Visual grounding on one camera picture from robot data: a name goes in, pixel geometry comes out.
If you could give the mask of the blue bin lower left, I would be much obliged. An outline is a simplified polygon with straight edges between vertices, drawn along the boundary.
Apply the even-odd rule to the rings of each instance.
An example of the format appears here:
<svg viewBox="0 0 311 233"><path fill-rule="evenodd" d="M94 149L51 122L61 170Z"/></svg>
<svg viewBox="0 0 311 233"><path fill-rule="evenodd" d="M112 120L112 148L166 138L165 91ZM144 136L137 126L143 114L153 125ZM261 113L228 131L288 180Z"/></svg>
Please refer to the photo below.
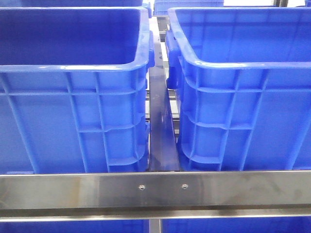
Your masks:
<svg viewBox="0 0 311 233"><path fill-rule="evenodd" d="M2 222L2 233L147 233L147 220Z"/></svg>

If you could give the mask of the blue plastic bin behind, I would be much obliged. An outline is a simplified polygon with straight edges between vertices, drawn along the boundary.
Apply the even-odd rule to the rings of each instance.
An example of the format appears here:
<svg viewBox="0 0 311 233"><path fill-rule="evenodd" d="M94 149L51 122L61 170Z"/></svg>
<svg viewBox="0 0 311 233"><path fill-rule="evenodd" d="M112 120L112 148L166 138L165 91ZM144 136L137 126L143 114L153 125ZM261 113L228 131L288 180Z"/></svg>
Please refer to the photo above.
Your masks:
<svg viewBox="0 0 311 233"><path fill-rule="evenodd" d="M175 7L168 15L182 169L310 169L310 8Z"/></svg>

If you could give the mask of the metal centre divider bar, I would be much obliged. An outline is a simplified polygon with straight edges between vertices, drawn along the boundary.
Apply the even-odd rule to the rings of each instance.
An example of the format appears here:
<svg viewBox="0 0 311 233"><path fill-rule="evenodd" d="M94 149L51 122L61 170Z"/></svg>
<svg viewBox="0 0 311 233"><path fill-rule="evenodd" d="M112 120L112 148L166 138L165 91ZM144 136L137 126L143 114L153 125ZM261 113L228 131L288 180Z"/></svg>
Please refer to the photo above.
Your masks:
<svg viewBox="0 0 311 233"><path fill-rule="evenodd" d="M155 65L149 69L150 170L179 171L180 164L157 17L150 19L150 29L153 32L155 53Z"/></svg>

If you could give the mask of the blue crate far back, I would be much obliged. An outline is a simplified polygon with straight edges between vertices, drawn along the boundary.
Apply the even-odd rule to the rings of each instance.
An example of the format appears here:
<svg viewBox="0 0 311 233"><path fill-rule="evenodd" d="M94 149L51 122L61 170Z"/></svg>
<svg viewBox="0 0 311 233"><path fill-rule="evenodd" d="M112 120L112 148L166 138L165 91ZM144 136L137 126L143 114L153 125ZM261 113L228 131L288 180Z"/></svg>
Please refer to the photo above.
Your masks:
<svg viewBox="0 0 311 233"><path fill-rule="evenodd" d="M155 0L154 15L165 16L175 7L223 7L223 0Z"/></svg>

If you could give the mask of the blue bin lower right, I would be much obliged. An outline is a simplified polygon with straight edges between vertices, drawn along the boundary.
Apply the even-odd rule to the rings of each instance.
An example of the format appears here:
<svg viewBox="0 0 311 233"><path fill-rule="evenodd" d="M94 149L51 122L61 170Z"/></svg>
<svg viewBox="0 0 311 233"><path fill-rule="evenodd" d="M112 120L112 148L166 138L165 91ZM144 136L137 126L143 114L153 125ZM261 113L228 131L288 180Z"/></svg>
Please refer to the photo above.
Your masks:
<svg viewBox="0 0 311 233"><path fill-rule="evenodd" d="M164 233L309 233L310 217L166 219Z"/></svg>

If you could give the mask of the blue plastic bin with buttons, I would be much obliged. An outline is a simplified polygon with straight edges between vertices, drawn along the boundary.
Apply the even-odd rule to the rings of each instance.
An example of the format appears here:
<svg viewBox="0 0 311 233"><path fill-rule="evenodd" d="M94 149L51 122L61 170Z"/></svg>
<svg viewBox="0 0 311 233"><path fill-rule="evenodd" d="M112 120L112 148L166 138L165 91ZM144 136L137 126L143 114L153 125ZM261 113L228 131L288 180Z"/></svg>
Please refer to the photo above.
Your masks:
<svg viewBox="0 0 311 233"><path fill-rule="evenodd" d="M2 7L0 172L148 168L142 7Z"/></svg>

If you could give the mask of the stainless steel front rail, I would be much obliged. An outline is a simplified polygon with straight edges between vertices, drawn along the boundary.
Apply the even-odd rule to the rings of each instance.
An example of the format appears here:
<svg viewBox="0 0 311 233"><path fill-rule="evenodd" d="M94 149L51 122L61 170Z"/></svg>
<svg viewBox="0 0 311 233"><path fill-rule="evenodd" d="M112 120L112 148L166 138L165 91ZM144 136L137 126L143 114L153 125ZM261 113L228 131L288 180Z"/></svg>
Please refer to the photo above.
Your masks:
<svg viewBox="0 0 311 233"><path fill-rule="evenodd" d="M2 175L2 222L309 216L311 173Z"/></svg>

